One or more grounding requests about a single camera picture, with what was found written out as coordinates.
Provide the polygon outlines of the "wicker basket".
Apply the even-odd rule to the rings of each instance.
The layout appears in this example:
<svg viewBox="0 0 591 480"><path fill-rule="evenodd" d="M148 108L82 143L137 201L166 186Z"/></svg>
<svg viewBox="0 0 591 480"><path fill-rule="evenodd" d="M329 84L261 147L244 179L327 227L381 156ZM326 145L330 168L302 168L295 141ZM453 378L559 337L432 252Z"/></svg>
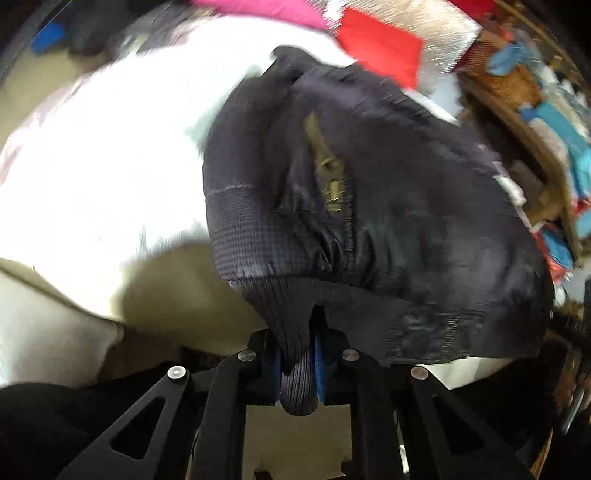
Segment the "wicker basket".
<svg viewBox="0 0 591 480"><path fill-rule="evenodd" d="M487 61L498 51L488 42L479 42L468 53L465 69L467 75L491 94L504 100L514 110L523 106L536 107L543 96L533 74L523 64L518 63L510 73L490 74L486 70Z"/></svg>

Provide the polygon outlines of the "white pink bed blanket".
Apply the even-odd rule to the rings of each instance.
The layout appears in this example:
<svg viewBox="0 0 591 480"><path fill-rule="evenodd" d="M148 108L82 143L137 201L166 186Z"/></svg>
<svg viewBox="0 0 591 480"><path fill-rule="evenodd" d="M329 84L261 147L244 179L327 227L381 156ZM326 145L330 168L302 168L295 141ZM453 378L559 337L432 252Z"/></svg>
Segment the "white pink bed blanket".
<svg viewBox="0 0 591 480"><path fill-rule="evenodd" d="M263 320L219 278L202 151L242 79L335 40L259 17L199 19L46 97L1 151L1 382L80 387L131 328L227 355Z"/></svg>

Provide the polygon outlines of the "silver foil insulation board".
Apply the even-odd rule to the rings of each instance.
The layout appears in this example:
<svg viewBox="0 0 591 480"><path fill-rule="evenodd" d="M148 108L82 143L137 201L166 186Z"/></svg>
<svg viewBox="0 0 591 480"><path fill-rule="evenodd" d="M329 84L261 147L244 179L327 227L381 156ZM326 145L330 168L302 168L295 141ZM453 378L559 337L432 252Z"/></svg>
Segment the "silver foil insulation board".
<svg viewBox="0 0 591 480"><path fill-rule="evenodd" d="M482 31L477 21L451 1L329 0L315 5L332 28L342 24L349 7L420 37L424 40L421 72L433 78L450 73Z"/></svg>

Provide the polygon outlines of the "pink pillow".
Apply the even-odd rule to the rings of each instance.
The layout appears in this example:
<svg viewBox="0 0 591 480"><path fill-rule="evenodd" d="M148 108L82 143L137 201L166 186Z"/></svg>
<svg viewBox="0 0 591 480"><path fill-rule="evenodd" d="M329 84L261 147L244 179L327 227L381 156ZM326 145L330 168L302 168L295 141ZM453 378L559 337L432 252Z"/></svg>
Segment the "pink pillow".
<svg viewBox="0 0 591 480"><path fill-rule="evenodd" d="M320 10L304 0L192 0L191 4L214 8L224 15L259 16L317 30L329 28Z"/></svg>

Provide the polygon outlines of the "blue cloth in basket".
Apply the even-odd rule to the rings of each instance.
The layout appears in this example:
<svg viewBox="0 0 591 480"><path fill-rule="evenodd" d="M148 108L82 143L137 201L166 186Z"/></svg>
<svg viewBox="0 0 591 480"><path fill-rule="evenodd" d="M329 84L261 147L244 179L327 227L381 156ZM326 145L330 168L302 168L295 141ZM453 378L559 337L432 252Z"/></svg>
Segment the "blue cloth in basket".
<svg viewBox="0 0 591 480"><path fill-rule="evenodd" d="M488 58L486 72L496 77L506 76L528 58L529 49L525 44L521 42L508 43Z"/></svg>

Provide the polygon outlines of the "red square pillow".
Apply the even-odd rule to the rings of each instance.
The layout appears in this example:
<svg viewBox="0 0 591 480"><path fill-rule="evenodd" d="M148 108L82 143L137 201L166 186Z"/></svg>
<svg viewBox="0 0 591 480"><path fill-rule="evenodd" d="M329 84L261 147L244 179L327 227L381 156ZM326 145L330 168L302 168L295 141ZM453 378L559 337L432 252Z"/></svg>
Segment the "red square pillow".
<svg viewBox="0 0 591 480"><path fill-rule="evenodd" d="M363 68L416 89L424 41L418 36L346 7L337 40L342 50Z"/></svg>

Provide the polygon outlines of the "wooden side table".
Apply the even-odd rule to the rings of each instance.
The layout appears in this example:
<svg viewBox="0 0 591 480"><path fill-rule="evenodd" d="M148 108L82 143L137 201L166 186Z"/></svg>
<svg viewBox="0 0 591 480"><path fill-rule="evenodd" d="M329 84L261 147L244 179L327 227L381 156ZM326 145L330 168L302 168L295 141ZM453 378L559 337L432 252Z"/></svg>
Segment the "wooden side table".
<svg viewBox="0 0 591 480"><path fill-rule="evenodd" d="M474 99L489 109L520 140L546 174L548 190L554 199L554 205L550 209L539 209L534 214L535 219L532 223L542 221L542 218L539 218L542 214L546 215L549 221L560 218L568 246L575 261L578 261L584 254L584 248L575 231L575 216L571 209L567 177L558 157L505 100L479 85L463 71L460 71L457 77L467 104Z"/></svg>

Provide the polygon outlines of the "black quilted jacket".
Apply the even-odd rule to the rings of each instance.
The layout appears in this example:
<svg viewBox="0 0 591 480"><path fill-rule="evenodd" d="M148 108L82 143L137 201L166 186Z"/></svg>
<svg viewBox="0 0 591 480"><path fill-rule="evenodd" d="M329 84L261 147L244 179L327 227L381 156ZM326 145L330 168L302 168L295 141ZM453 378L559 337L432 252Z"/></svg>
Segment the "black quilted jacket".
<svg viewBox="0 0 591 480"><path fill-rule="evenodd" d="M518 359L541 345L547 262L471 130L391 80L280 46L209 131L218 274L280 347L280 402L315 410L315 340L383 365Z"/></svg>

